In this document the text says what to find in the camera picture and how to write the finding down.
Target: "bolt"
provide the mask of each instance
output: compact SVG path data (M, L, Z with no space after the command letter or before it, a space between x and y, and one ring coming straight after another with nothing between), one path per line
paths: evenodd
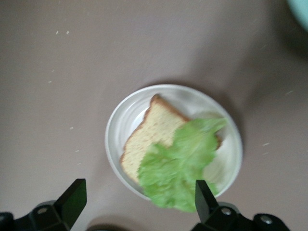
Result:
M266 215L262 215L262 216L260 217L260 219L261 219L261 221L263 221L264 223L267 223L267 224L273 223L272 219L270 219L270 218L269 218L268 216L266 216Z
M228 209L228 208L222 208L221 209L221 211L222 211L222 213L224 214L224 215L231 215L231 210L230 209Z
M46 211L47 211L47 208L46 208L46 207L40 208L40 209L38 210L38 214L45 213Z

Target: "white bread slice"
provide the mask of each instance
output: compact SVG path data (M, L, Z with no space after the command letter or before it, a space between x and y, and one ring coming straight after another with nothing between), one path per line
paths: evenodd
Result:
M171 146L175 130L189 120L158 94L154 95L143 121L125 143L120 160L124 172L138 183L138 169L148 147L156 142Z

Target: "gray tabletop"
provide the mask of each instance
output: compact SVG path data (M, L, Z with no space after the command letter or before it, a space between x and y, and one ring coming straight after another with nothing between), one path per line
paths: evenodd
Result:
M172 83L213 97L241 132L241 171L218 200L306 230L308 58L284 14L274 0L1 1L0 211L21 217L86 178L72 230L190 230L196 213L132 193L104 146L122 99Z

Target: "plate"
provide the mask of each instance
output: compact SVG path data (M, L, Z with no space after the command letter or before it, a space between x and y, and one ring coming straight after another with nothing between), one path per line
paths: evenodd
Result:
M110 165L131 191L149 200L142 188L131 180L122 170L120 157L126 140L142 122L150 100L160 94L184 115L194 118L224 117L228 123L219 131L223 139L217 150L217 157L204 169L205 180L213 182L219 193L223 194L236 179L242 164L242 141L240 133L227 111L206 94L181 85L162 84L140 89L126 97L112 112L106 127L105 147Z

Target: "lettuce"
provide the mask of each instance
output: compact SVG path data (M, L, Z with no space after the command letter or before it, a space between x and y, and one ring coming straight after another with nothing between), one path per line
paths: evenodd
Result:
M216 156L216 132L226 125L224 118L195 119L174 134L167 148L160 143L147 150L138 170L143 192L158 207L194 212L195 182L203 180L203 169ZM215 184L207 182L215 195Z

